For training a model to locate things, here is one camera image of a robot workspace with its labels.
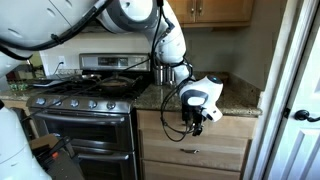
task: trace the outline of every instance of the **oven door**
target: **oven door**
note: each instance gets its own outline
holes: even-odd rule
[[[130,114],[45,111],[33,116],[39,136],[69,136],[73,146],[133,151]]]
[[[73,147],[85,179],[136,180],[134,152],[117,152],[93,148]]]

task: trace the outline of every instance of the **electrical outlet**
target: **electrical outlet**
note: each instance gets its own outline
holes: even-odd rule
[[[64,56],[59,56],[59,63],[62,63],[60,66],[66,66],[66,59]]]

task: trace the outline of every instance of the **drawer handle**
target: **drawer handle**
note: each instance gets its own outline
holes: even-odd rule
[[[199,150],[197,150],[197,149],[195,149],[195,150],[180,149],[180,151],[183,151],[183,152],[189,153],[189,154],[196,154],[197,152],[199,152]]]

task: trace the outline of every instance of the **upper cabinet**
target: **upper cabinet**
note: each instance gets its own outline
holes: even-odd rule
[[[250,24],[253,0],[168,0],[182,27]]]

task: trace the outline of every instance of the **stainless steel oven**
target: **stainless steel oven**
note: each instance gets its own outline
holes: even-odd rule
[[[82,75],[99,74],[101,79],[110,79],[108,76],[113,77],[116,71],[117,75],[139,80],[126,91],[119,90],[121,93],[106,93],[96,80],[92,84],[71,79],[30,97],[27,107],[39,136],[69,136],[86,179],[139,179],[133,102],[153,80],[148,55],[80,54],[80,67]]]

